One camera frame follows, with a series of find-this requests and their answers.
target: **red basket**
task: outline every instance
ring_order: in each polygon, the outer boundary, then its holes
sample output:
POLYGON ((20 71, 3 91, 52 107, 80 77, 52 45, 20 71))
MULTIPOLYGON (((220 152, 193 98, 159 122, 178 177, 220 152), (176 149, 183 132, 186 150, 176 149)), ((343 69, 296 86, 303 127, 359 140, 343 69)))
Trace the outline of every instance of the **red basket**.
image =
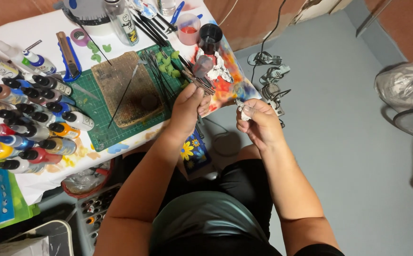
POLYGON ((70 191, 67 187, 66 184, 64 183, 64 181, 62 181, 62 187, 63 190, 66 192, 67 195, 74 197, 74 198, 78 198, 78 199, 82 199, 85 198, 87 196, 93 195, 95 194, 97 191, 99 191, 100 189, 102 189, 104 187, 104 185, 107 183, 107 181, 109 180, 109 177, 111 175, 111 172, 113 170, 114 167, 114 163, 115 163, 115 159, 111 159, 110 160, 110 168, 109 171, 107 172, 106 178, 104 179, 103 182, 101 182, 99 185, 97 185, 95 188, 87 191, 87 192, 83 192, 83 194, 76 194, 73 193, 72 191, 70 191))

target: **person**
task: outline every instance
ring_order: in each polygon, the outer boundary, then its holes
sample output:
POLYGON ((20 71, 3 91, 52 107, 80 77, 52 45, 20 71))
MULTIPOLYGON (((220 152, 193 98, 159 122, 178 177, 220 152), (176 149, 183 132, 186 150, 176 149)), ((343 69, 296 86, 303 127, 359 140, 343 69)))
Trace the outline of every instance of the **person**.
POLYGON ((186 181, 175 165, 210 99, 189 84, 149 150, 124 158, 132 172, 101 224, 94 256, 281 255, 268 242, 273 204, 287 256, 343 256, 277 115, 258 99, 244 102, 251 120, 237 110, 237 128, 252 145, 214 181, 186 181))

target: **electrical cable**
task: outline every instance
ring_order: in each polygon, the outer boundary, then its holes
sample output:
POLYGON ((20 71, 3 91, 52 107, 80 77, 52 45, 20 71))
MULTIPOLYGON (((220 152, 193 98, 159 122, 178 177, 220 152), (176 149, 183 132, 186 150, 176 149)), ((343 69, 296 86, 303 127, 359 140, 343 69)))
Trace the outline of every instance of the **electrical cable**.
POLYGON ((238 0, 235 1, 235 3, 232 6, 232 9, 230 9, 229 13, 227 13, 226 17, 221 21, 221 23, 219 23, 218 26, 221 26, 221 24, 227 19, 227 17, 229 16, 229 14, 232 12, 233 8, 235 8, 235 5, 237 4, 238 0))
MULTIPOLYGON (((265 39, 263 39, 262 48, 261 48, 260 52, 257 53, 256 58, 258 57, 258 59, 257 59, 257 60, 254 59, 255 61, 260 61, 260 62, 261 62, 261 60, 260 60, 260 55, 261 55, 262 52, 263 52, 263 44, 265 43, 266 39, 270 38, 271 34, 278 28, 278 26, 279 26, 279 20, 280 20, 280 18, 281 18, 281 9, 283 8, 283 5, 284 5, 284 3, 286 3, 286 1, 287 1, 287 0, 284 0, 283 3, 281 4, 281 6, 279 7, 279 11, 278 11, 278 21, 276 22, 276 26, 275 26, 274 29, 268 34, 268 36, 267 36, 265 39)), ((256 67, 257 67, 257 65, 255 65, 254 68, 252 69, 251 83, 252 83, 252 81, 254 80, 254 72, 255 72, 255 70, 256 70, 256 67)))
POLYGON ((230 134, 229 130, 227 130, 225 127, 223 127, 222 125, 216 123, 215 121, 209 119, 209 118, 203 118, 204 120, 207 120, 219 127, 221 127, 225 132, 224 133, 218 133, 216 135, 213 136, 213 138, 211 139, 211 147, 213 148, 213 150, 216 152, 216 154, 222 156, 222 157, 232 157, 232 156, 236 156, 240 151, 238 150, 237 152, 233 152, 230 154, 225 154, 225 153, 221 153, 219 150, 217 150, 217 148, 215 147, 215 143, 216 141, 221 138, 221 137, 225 137, 228 136, 230 134))

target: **clear plastic cup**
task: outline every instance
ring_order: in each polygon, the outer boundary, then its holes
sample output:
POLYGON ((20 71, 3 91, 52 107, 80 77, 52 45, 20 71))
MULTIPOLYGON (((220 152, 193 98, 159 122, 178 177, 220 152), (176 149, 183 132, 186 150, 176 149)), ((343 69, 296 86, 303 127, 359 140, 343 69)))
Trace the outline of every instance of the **clear plastic cup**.
POLYGON ((184 45, 191 46, 197 44, 199 40, 200 19, 191 13, 185 13, 178 17, 178 38, 184 45))

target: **grey floor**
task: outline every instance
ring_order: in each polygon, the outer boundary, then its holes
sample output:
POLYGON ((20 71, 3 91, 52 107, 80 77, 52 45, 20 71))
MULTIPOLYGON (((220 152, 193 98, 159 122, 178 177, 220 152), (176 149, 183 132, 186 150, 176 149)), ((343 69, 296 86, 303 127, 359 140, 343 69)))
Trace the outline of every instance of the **grey floor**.
MULTIPOLYGON (((268 46, 266 51, 280 55, 292 69, 279 81, 281 89, 292 89, 282 102, 284 135, 342 251, 347 256, 413 255, 413 137, 382 117, 384 104, 373 81, 383 66, 355 38, 343 11, 288 27, 268 46)), ((248 78, 247 57, 258 51, 253 46, 236 52, 248 78)), ((267 68, 256 68, 254 82, 267 68)), ((236 133, 232 139, 239 145, 230 150, 251 143, 235 128, 235 109, 209 116, 236 133)), ((215 125, 206 127, 221 132, 215 125)), ((221 167, 233 160, 214 157, 221 167)), ((285 255, 274 210, 270 231, 270 243, 285 255)))

